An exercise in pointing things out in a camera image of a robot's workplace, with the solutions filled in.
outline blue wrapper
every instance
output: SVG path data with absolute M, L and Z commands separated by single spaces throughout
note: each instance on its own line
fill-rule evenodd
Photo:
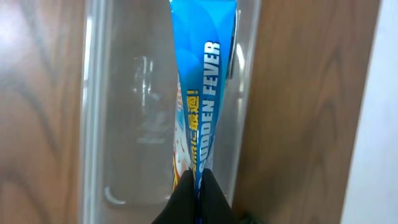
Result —
M 199 198 L 203 170 L 213 167 L 213 142 L 232 51 L 236 1 L 170 0 L 170 6 L 179 73 L 174 188 L 187 168 L 177 163 L 189 159 Z

